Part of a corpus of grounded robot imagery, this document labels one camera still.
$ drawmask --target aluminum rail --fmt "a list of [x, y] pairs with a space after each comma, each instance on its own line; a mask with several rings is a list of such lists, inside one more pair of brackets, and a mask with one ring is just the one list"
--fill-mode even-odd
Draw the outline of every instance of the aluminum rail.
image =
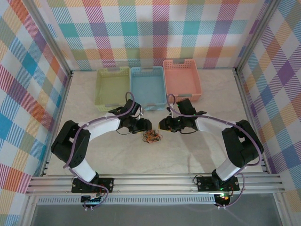
[[[221, 194], [222, 191], [198, 192], [193, 178], [197, 174], [124, 174], [100, 175], [102, 178], [114, 178], [115, 195], [158, 195], [158, 194]], [[278, 174], [244, 173], [246, 194], [279, 193], [284, 186]], [[40, 195], [79, 195], [71, 193], [73, 176], [33, 177], [27, 194]], [[242, 187], [242, 177], [238, 176]]]

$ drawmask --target metal extrusion bar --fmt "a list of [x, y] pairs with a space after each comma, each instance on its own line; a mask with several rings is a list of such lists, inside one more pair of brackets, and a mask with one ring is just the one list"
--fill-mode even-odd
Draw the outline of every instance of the metal extrusion bar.
[[63, 56], [60, 48], [58, 47], [54, 37], [52, 36], [50, 30], [47, 27], [43, 17], [41, 16], [37, 6], [33, 2], [33, 0], [23, 0], [23, 4], [26, 6], [27, 10], [30, 12], [31, 16], [33, 17], [34, 22], [39, 27], [39, 30], [43, 34], [46, 42], [50, 46], [52, 52], [54, 53], [55, 57], [57, 58], [58, 62], [61, 63], [61, 66], [65, 70], [65, 72], [71, 76], [72, 70], [68, 66], [65, 57]]
[[[237, 69], [233, 68], [232, 70], [233, 70], [233, 75], [234, 75], [235, 82], [236, 82], [236, 85], [237, 85], [237, 88], [238, 88], [238, 92], [239, 92], [239, 95], [240, 95], [240, 99], [241, 99], [241, 102], [243, 103], [243, 107], [244, 107], [244, 110], [245, 110], [245, 113], [246, 113], [246, 118], [248, 119], [248, 121], [250, 122], [250, 124], [251, 124], [252, 128], [254, 129], [256, 135], [260, 139], [259, 132], [257, 130], [253, 114], [251, 112], [250, 106], [249, 106], [247, 98], [246, 98], [246, 92], [243, 88], [242, 81], [241, 81], [241, 79], [238, 75]], [[263, 156], [263, 158], [262, 158], [263, 162], [261, 163], [262, 170], [267, 171], [267, 172], [270, 173], [271, 170], [270, 170], [267, 158], [265, 156], [265, 152], [262, 154], [262, 156]]]
[[60, 126], [60, 122], [61, 122], [61, 119], [62, 119], [65, 104], [66, 104], [66, 101], [67, 101], [67, 96], [68, 96], [68, 93], [69, 93], [69, 90], [70, 90], [71, 82], [72, 82], [72, 77], [68, 77], [67, 82], [66, 82], [65, 92], [64, 92], [64, 95], [63, 95], [63, 99], [62, 99], [61, 105], [59, 107], [59, 112], [58, 112], [57, 117], [55, 119], [55, 126], [54, 126], [54, 129], [53, 129], [52, 135], [51, 135], [50, 142], [49, 142], [49, 144], [47, 146], [47, 149], [46, 149], [46, 153], [45, 153], [45, 157], [43, 159], [42, 167], [40, 169], [39, 175], [41, 175], [41, 176], [44, 175], [44, 170], [46, 168], [46, 165], [50, 161], [50, 156], [51, 156], [50, 147], [51, 147], [51, 145], [53, 144], [53, 142], [56, 138], [56, 135], [57, 135], [57, 132], [58, 132], [58, 129], [59, 129], [59, 126]]
[[263, 16], [255, 34], [253, 35], [250, 44], [246, 47], [244, 54], [242, 55], [241, 60], [238, 63], [238, 66], [237, 66], [238, 73], [240, 73], [241, 70], [243, 69], [243, 67], [245, 66], [247, 60], [249, 59], [251, 53], [253, 52], [258, 40], [262, 36], [265, 28], [267, 27], [270, 19], [272, 18], [273, 14], [276, 11], [280, 2], [281, 2], [281, 0], [271, 0], [269, 5], [267, 6], [267, 10], [265, 11], [264, 16]]
[[[214, 204], [214, 194], [185, 195], [114, 195], [105, 200], [104, 204], [114, 205], [175, 205], [175, 204]], [[81, 195], [39, 196], [37, 205], [81, 205]]]
[[[171, 194], [222, 194], [222, 191], [198, 192], [193, 183], [196, 174], [150, 174], [150, 175], [101, 175], [114, 178], [113, 195], [171, 195]], [[283, 192], [281, 178], [277, 174], [244, 173], [245, 193]], [[40, 195], [78, 195], [71, 193], [72, 176], [33, 177], [27, 194]], [[238, 176], [240, 187], [242, 177]]]

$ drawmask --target enclosure wall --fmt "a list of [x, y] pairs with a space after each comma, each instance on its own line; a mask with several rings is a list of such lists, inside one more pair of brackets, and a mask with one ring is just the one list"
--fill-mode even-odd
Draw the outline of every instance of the enclosure wall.
[[15, 225], [67, 76], [21, 0], [0, 0], [0, 225]]
[[273, 173], [301, 220], [301, 1], [282, 0], [241, 79]]
[[35, 2], [70, 68], [91, 70], [162, 66], [167, 58], [232, 68], [269, 0]]

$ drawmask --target aluminum frame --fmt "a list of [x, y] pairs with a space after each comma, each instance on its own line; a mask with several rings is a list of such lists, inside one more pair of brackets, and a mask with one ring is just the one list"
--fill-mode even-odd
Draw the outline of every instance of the aluminum frame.
[[[236, 84], [237, 84], [237, 87], [239, 90], [241, 101], [242, 101], [244, 109], [245, 109], [247, 119], [250, 122], [252, 128], [254, 129], [256, 135], [260, 139], [258, 129], [256, 127], [250, 106], [249, 106], [247, 98], [246, 98], [246, 92], [243, 89], [243, 83], [240, 78], [240, 72], [237, 70], [237, 68], [233, 68], [233, 75], [235, 77], [235, 81], [236, 81]], [[269, 162], [266, 160], [267, 158], [266, 158], [265, 152], [262, 154], [262, 156], [263, 156], [264, 166], [265, 166], [266, 170], [269, 173], [271, 173], [271, 168], [269, 166]], [[278, 209], [278, 212], [279, 212], [279, 215], [280, 215], [283, 225], [285, 225], [285, 226], [293, 225], [292, 221], [291, 221], [292, 216], [291, 216], [291, 212], [289, 210], [290, 209], [289, 204], [287, 202], [285, 194], [284, 193], [274, 193], [273, 195], [274, 195], [275, 203], [276, 203], [276, 206], [277, 206], [277, 209]]]
[[49, 47], [51, 48], [52, 52], [54, 53], [55, 57], [57, 58], [58, 62], [61, 64], [64, 71], [71, 76], [72, 70], [69, 67], [67, 61], [65, 60], [64, 55], [62, 54], [59, 46], [57, 45], [54, 37], [52, 36], [50, 30], [47, 27], [43, 17], [41, 16], [36, 4], [33, 0], [22, 0], [23, 4], [26, 6], [28, 12], [30, 12], [34, 22], [37, 24], [39, 30], [43, 34], [46, 42], [48, 43]]
[[65, 88], [65, 92], [64, 92], [63, 99], [62, 99], [62, 102], [61, 102], [61, 106], [59, 108], [59, 112], [58, 112], [57, 117], [55, 119], [55, 126], [54, 126], [53, 132], [52, 132], [51, 137], [50, 137], [50, 142], [47, 145], [45, 157], [43, 159], [42, 167], [40, 169], [39, 175], [41, 177], [43, 175], [45, 175], [44, 171], [46, 169], [48, 169], [48, 164], [49, 164], [49, 161], [50, 161], [50, 158], [51, 158], [50, 148], [51, 148], [51, 145], [53, 144], [53, 142], [54, 142], [54, 140], [56, 138], [56, 135], [58, 133], [58, 129], [59, 129], [59, 126], [60, 126], [60, 123], [61, 123], [62, 115], [63, 115], [64, 108], [65, 108], [66, 101], [67, 101], [67, 96], [68, 96], [68, 93], [69, 93], [69, 90], [70, 90], [70, 86], [71, 86], [71, 83], [72, 83], [72, 78], [73, 78], [72, 75], [67, 78], [66, 88]]
[[256, 32], [254, 33], [249, 45], [247, 45], [238, 65], [237, 65], [237, 71], [238, 73], [241, 72], [243, 67], [245, 66], [246, 62], [248, 61], [251, 53], [253, 52], [258, 40], [262, 36], [265, 28], [267, 27], [270, 19], [274, 15], [274, 12], [276, 11], [278, 5], [280, 4], [281, 0], [270, 0], [269, 5], [267, 6], [266, 11], [264, 12], [264, 16], [262, 20], [260, 21], [260, 24], [257, 27]]
[[[113, 195], [171, 195], [171, 194], [222, 194], [223, 191], [198, 192], [197, 185], [193, 183], [196, 175], [203, 174], [117, 174], [100, 175], [102, 178], [114, 178]], [[277, 174], [244, 173], [245, 193], [261, 194], [283, 192], [284, 186]], [[27, 194], [30, 196], [41, 195], [78, 195], [71, 193], [73, 176], [44, 176], [33, 177]], [[238, 176], [242, 187], [242, 177]]]

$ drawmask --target metal plate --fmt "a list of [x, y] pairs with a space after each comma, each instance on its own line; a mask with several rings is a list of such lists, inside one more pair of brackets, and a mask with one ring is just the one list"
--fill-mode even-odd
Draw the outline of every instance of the metal plate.
[[[113, 184], [114, 179], [113, 178], [99, 178], [98, 179], [98, 185], [102, 185], [106, 187], [109, 190], [109, 193], [113, 191]], [[85, 184], [84, 182], [80, 181], [78, 178], [75, 178], [73, 180], [73, 185], [71, 192], [72, 193], [98, 193], [99, 189], [101, 189], [101, 192], [105, 192], [103, 188], [90, 186]]]
[[[214, 192], [216, 191], [216, 187], [212, 182], [212, 177], [197, 177], [197, 185], [199, 192]], [[238, 179], [232, 177], [226, 186], [222, 186], [221, 191], [230, 192], [230, 191], [239, 191], [239, 183]]]

